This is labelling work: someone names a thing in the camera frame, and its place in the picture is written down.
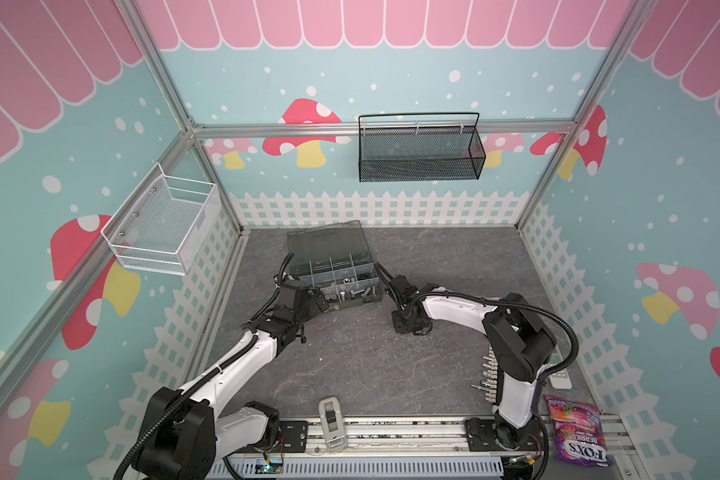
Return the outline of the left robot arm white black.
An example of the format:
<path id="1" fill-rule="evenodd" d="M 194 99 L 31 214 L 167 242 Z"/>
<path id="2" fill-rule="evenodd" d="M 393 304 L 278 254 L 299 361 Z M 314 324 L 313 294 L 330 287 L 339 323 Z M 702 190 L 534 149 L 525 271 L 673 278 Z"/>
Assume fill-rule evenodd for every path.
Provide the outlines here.
<path id="1" fill-rule="evenodd" d="M 241 449 L 279 449 L 277 409 L 252 401 L 228 417 L 221 412 L 258 370 L 294 340 L 304 340 L 306 322 L 328 308 L 319 288 L 281 277 L 265 306 L 244 324 L 241 340 L 218 362 L 182 386 L 152 395 L 114 478 L 134 470 L 149 479 L 203 479 L 216 462 Z"/>

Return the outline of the clear plastic organizer box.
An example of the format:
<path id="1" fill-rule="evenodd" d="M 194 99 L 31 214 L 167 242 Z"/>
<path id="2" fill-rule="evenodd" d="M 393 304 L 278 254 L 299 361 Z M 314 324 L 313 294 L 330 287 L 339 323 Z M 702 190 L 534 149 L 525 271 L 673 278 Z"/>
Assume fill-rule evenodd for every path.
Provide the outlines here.
<path id="1" fill-rule="evenodd" d="M 379 302 L 383 291 L 360 221 L 292 231 L 288 272 L 321 290 L 329 307 L 342 310 Z"/>

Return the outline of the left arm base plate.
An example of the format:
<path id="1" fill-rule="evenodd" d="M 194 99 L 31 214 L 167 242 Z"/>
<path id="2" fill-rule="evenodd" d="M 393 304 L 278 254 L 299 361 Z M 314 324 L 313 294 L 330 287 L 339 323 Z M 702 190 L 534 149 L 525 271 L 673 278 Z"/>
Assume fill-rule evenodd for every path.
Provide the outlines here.
<path id="1" fill-rule="evenodd" d="M 307 421 L 281 421 L 274 450 L 282 453 L 305 453 L 308 427 Z"/>

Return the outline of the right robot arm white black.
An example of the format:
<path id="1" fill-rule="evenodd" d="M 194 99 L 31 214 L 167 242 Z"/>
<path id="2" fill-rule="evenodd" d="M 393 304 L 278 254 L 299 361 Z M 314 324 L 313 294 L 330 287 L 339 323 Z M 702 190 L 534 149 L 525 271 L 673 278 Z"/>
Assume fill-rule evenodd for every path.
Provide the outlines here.
<path id="1" fill-rule="evenodd" d="M 519 294 L 489 299 L 439 286 L 419 289 L 402 275 L 384 286 L 397 306 L 392 315 L 397 333 L 426 335 L 434 321 L 447 321 L 486 337 L 497 363 L 498 430 L 518 434 L 525 429 L 538 412 L 542 384 L 579 354 L 573 328 Z"/>

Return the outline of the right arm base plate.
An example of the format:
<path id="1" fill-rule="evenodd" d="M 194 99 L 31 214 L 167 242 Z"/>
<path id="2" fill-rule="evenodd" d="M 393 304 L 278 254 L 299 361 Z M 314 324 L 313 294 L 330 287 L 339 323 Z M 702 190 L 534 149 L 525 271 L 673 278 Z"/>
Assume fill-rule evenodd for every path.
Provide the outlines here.
<path id="1" fill-rule="evenodd" d="M 542 451 L 541 425 L 536 416 L 532 416 L 520 428 L 512 426 L 500 416 L 468 418 L 464 427 L 470 452 Z"/>

